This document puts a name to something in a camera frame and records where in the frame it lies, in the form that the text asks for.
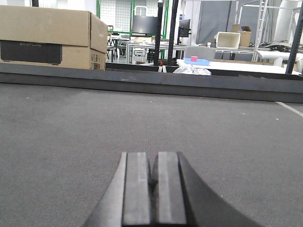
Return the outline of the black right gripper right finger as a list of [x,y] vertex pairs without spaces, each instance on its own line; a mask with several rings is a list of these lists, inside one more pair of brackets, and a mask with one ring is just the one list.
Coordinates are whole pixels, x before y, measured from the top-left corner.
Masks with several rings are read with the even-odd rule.
[[159,152],[152,176],[156,227],[258,227],[196,173],[181,152]]

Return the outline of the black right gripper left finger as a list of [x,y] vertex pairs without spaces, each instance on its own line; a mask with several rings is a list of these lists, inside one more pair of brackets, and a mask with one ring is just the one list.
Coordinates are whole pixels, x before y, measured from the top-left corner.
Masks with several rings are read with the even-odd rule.
[[83,226],[151,226],[149,179],[146,153],[123,152],[110,185]]

